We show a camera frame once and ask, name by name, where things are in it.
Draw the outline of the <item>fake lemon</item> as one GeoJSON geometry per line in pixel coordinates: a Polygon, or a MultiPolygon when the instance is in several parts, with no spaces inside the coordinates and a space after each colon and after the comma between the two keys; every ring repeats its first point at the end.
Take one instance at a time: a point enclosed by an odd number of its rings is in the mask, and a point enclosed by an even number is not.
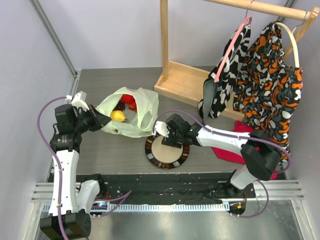
{"type": "Polygon", "coordinates": [[[121,110],[113,110],[111,113],[110,113],[110,118],[112,121],[115,121],[115,122],[120,122],[120,123],[123,123],[126,121],[126,116],[124,114],[123,111],[121,110]]]}

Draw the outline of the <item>fake dark grape bunch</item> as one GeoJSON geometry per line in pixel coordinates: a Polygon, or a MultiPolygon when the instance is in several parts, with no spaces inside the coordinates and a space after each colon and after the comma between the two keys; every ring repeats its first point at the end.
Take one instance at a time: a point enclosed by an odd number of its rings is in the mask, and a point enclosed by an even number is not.
{"type": "Polygon", "coordinates": [[[126,109],[126,104],[122,100],[119,100],[113,110],[114,111],[124,111],[125,109],[126,109]]]}

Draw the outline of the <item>fake red tomato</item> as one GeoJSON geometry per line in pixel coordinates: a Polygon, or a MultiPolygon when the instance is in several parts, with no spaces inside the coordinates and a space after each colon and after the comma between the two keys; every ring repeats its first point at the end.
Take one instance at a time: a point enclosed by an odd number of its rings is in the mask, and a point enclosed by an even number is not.
{"type": "Polygon", "coordinates": [[[132,102],[135,101],[135,98],[132,95],[129,94],[123,94],[121,97],[121,101],[125,104],[130,105],[132,102]]]}

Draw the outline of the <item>green avocado plastic bag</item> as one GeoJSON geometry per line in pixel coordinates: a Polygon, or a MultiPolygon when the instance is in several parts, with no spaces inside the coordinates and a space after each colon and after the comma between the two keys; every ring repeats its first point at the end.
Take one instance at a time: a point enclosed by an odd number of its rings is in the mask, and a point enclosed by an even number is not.
{"type": "Polygon", "coordinates": [[[135,99],[137,111],[128,107],[123,111],[124,122],[111,120],[101,130],[115,135],[123,135],[130,138],[148,137],[152,134],[153,124],[158,117],[159,96],[152,90],[138,88],[130,89],[122,87],[105,98],[96,110],[110,117],[117,103],[123,95],[131,95],[135,99]]]}

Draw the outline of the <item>fake red cherry bunch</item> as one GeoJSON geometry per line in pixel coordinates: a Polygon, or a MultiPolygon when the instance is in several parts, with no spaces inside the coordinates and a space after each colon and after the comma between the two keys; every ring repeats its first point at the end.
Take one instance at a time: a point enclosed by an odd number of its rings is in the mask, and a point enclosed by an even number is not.
{"type": "Polygon", "coordinates": [[[137,112],[137,104],[135,100],[128,105],[128,109],[131,111],[137,112]]]}

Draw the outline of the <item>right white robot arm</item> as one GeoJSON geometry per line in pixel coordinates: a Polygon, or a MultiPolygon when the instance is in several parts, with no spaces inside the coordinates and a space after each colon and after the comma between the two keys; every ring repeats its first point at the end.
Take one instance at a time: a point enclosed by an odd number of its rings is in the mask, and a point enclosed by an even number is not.
{"type": "Polygon", "coordinates": [[[165,121],[157,120],[153,132],[163,136],[162,143],[170,147],[182,144],[214,147],[242,157],[244,166],[235,170],[225,183],[226,193],[233,198],[257,180],[269,181],[282,155],[281,149],[268,141],[261,130],[252,133],[219,130],[199,121],[189,124],[176,113],[165,121]]]}

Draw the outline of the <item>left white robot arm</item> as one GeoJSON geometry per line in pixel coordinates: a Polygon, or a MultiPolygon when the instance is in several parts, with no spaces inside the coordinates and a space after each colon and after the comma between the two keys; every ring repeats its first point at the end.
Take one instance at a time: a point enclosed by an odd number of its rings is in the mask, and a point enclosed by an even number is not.
{"type": "Polygon", "coordinates": [[[107,187],[101,174],[87,177],[76,186],[82,135],[107,125],[111,118],[92,105],[87,109],[71,104],[55,108],[54,134],[48,143],[54,162],[53,195],[48,217],[40,220],[41,231],[51,240],[76,240],[91,233],[90,212],[95,199],[102,199],[107,187]]]}

